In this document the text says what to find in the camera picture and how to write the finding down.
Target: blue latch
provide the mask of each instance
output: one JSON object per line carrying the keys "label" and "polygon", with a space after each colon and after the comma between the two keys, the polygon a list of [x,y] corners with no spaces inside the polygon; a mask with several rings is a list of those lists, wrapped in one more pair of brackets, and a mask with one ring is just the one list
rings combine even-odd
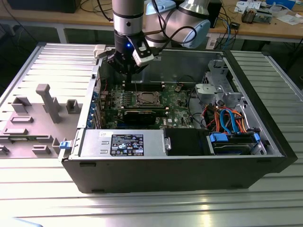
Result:
{"label": "blue latch", "polygon": [[72,148],[72,140],[60,142],[59,147],[60,147],[60,149],[71,149]]}
{"label": "blue latch", "polygon": [[93,98],[98,98],[99,97],[99,94],[97,92],[93,92]]}
{"label": "blue latch", "polygon": [[257,142],[260,141],[260,136],[257,133],[254,134],[254,137],[255,137],[255,139],[256,139]]}
{"label": "blue latch", "polygon": [[210,135],[211,142],[228,142],[228,137],[224,133],[213,133]]}

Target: motherboard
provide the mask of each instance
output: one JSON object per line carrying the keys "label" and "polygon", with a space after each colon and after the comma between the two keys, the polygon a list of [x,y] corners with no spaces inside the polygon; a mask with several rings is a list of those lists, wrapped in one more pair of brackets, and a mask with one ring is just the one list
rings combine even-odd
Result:
{"label": "motherboard", "polygon": [[187,100],[188,90],[178,89],[176,84],[114,85],[100,92],[98,112],[102,120],[98,125],[102,129],[193,128]]}

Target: blue connector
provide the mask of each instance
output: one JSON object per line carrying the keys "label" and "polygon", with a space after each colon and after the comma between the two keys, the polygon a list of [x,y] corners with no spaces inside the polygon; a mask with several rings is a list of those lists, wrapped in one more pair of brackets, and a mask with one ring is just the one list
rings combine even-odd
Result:
{"label": "blue connector", "polygon": [[93,124],[92,124],[90,121],[87,121],[87,122],[86,122],[86,126],[87,126],[88,128],[91,128],[91,127],[93,126]]}
{"label": "blue connector", "polygon": [[211,142],[228,142],[228,137],[224,133],[213,133],[209,137]]}
{"label": "blue connector", "polygon": [[94,103],[90,104],[90,108],[95,108],[95,107],[96,107],[96,104],[94,104]]}
{"label": "blue connector", "polygon": [[98,98],[99,97],[99,94],[97,93],[97,92],[93,92],[93,98],[95,99],[95,98]]}

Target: paper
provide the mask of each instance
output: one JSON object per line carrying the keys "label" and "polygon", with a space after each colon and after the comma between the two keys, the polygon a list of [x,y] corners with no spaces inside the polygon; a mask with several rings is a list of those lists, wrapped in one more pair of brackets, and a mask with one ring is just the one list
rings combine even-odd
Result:
{"label": "paper", "polygon": [[288,23],[289,25],[296,25],[296,24],[299,24],[300,21],[301,21],[300,18],[291,16],[291,15],[284,15],[284,16],[281,16],[281,17],[277,17],[277,19],[281,20],[285,23]]}
{"label": "paper", "polygon": [[252,9],[259,9],[261,5],[261,1],[238,1],[235,7],[235,12],[244,13],[246,7]]}

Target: blue tab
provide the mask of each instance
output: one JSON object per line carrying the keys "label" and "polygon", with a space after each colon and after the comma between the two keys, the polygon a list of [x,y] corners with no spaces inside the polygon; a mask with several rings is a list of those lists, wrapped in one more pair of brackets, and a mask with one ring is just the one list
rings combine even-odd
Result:
{"label": "blue tab", "polygon": [[211,141],[211,142],[215,142],[215,141],[216,141],[216,138],[214,137],[214,134],[211,134],[211,135],[209,136],[209,138],[210,138],[210,141]]}
{"label": "blue tab", "polygon": [[93,125],[92,125],[92,123],[91,123],[90,121],[87,121],[87,122],[86,122],[86,126],[90,128],[90,127],[93,126]]}
{"label": "blue tab", "polygon": [[224,133],[213,133],[210,135],[211,142],[228,142],[228,137]]}
{"label": "blue tab", "polygon": [[257,142],[260,141],[260,136],[257,133],[254,134],[254,137],[255,137],[255,139],[256,139]]}
{"label": "blue tab", "polygon": [[60,142],[60,149],[70,149],[72,148],[72,140]]}
{"label": "blue tab", "polygon": [[98,98],[99,97],[99,94],[97,92],[93,92],[93,98]]}

